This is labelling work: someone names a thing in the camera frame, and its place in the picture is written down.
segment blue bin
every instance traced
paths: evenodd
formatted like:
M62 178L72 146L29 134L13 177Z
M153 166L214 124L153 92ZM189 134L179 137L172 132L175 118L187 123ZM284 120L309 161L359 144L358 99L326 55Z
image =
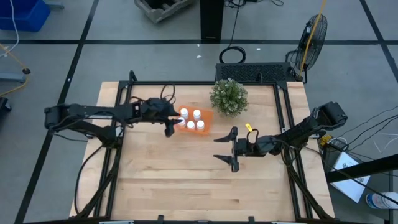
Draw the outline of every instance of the blue bin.
M12 0L18 31L39 31L50 14L43 0ZM0 0L0 29L14 30L10 0Z

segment yellow object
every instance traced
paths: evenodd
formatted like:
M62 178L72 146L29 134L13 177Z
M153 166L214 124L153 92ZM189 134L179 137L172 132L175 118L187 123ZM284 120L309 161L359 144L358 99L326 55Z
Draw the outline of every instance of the yellow object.
M19 87L15 87L12 90L6 91L4 93L0 93L0 97L3 97L3 96L5 96L5 95L7 95L9 93L12 93L13 91L19 90L20 88L24 88L26 86L26 84L27 84L28 79L29 79L29 77L26 76L24 84L20 85Z
M246 124L246 127L247 127L247 129L249 130L249 132L252 132L252 131L253 131L253 129L252 129L252 127L251 127L251 125L250 125L249 123Z
M324 145L325 145L328 141L330 141L332 138L333 138L333 136L331 136L331 135L329 135L329 134L326 134L326 135L322 136L320 145L321 145L321 146L324 146Z
M311 43L311 40L312 40L312 36L313 36L313 34L315 33L315 30L317 29L318 21L319 21L319 18L321 18L321 14L322 14L322 12L323 12L323 8L325 7L325 4L326 4L326 0L323 0L322 6L321 6L321 10L319 11L319 14L318 14L318 16L317 16L317 19L315 20L315 23L314 23L314 25L313 25L313 29L312 29L311 34L310 34L310 38L308 39L308 42L307 42L307 46L305 46L305 52L304 52L304 57L303 57L303 63L302 63L301 66L300 66L300 73L299 73L299 75L298 75L300 78L301 78L301 73L303 72L305 60L307 59L308 48L309 48L309 46L310 46L310 43Z
M16 62L18 62L19 65L21 65L21 67L22 67L23 69L28 69L20 60L18 60L17 57L15 57L15 55L13 55L7 48L5 48L5 46L3 46L3 44L0 44L0 47L1 47L8 55L10 55ZM19 90L20 88L24 88L24 87L26 86L28 80L29 80L29 76L26 76L26 79L25 79L24 84L20 85L19 87L13 88L12 90L6 91L6 92L4 92L4 93L0 93L0 97L3 97L3 96L5 96L5 95L7 95L7 94L9 94L9 93L12 93L13 91Z

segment wooden table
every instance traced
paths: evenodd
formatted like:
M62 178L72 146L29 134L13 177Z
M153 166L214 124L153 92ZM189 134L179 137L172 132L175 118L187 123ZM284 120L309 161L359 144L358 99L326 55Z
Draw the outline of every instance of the wooden table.
M287 83L294 120L299 123L310 114L302 83ZM114 106L118 82L104 82L98 106ZM132 95L143 99L159 97L162 86L133 86ZM176 133L167 138L164 126L135 124L127 129L119 166L112 219L156 220L213 220L294 221L288 175L281 156L263 158L240 157L240 171L232 173L224 162L213 154L229 155L230 143L213 142L237 126L239 137L246 136L246 123L257 128L260 135L279 134L277 110L272 86L245 86L248 91L248 111L235 119L222 118L215 112L211 134L197 136ZM193 105L211 108L211 86L176 86L175 108ZM287 117L283 94L280 91L285 125ZM109 125L110 121L96 120L95 124ZM89 140L85 158L100 142ZM315 140L308 146L316 149ZM105 150L86 165L80 179L79 208L91 199L98 188ZM334 216L328 186L318 154L302 150L305 176L309 191L325 211ZM297 188L302 217L305 216L302 194ZM108 193L104 194L103 204Z

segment green plant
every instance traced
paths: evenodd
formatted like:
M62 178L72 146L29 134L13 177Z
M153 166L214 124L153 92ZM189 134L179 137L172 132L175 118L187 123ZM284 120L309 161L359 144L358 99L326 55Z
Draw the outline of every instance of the green plant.
M229 78L217 81L210 92L210 101L213 108L225 116L235 117L247 111L248 92L243 85Z

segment concrete floor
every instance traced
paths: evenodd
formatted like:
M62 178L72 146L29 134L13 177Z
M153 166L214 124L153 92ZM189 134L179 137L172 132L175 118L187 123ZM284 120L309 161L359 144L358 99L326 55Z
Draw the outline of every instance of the concrete floor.
M76 52L93 0L61 1L62 11L54 10L38 33L21 32L22 40L38 40L20 44L14 53L32 70L28 85L8 95L13 110L0 124L0 217L2 223L13 223L21 205L27 184L46 135L44 108L57 104L65 77ZM318 13L321 0L284 0L277 7L269 0L248 3L240 10L235 39L241 40L299 40L305 23ZM394 0L367 0L371 14L388 49L398 58L398 31ZM132 0L99 0L87 40L198 40L200 39L199 5L195 4L160 24L151 23ZM234 9L224 10L223 39L229 39L234 22ZM377 40L365 11L357 0L328 1L323 13L328 19L327 40ZM15 39L12 31L0 30L0 43ZM44 42L42 40L74 40ZM247 62L281 62L295 45L241 45ZM134 70L139 80L214 80L218 54L225 48L219 44L85 44L80 55L66 103L94 105L101 82L128 78ZM226 54L229 62L239 60L239 54ZM21 71L10 57L0 58L2 72ZM398 83L380 44L325 45L314 67L309 71L306 85L311 107L327 101L337 101L349 117L347 124L336 132L350 129L378 112L398 105ZM0 83L0 92L17 86ZM381 121L385 114L370 125ZM363 129L347 135L352 140ZM397 133L398 123L392 122L385 133ZM72 132L71 138L82 138ZM374 139L385 145L385 137ZM372 141L355 152L380 158L397 152L397 143L382 154ZM67 218L73 197L78 169L85 143L53 138L43 171L30 203L25 222ZM372 177L369 185L387 191L386 176ZM371 215L366 206L356 205L330 187L336 217L345 221L383 223Z

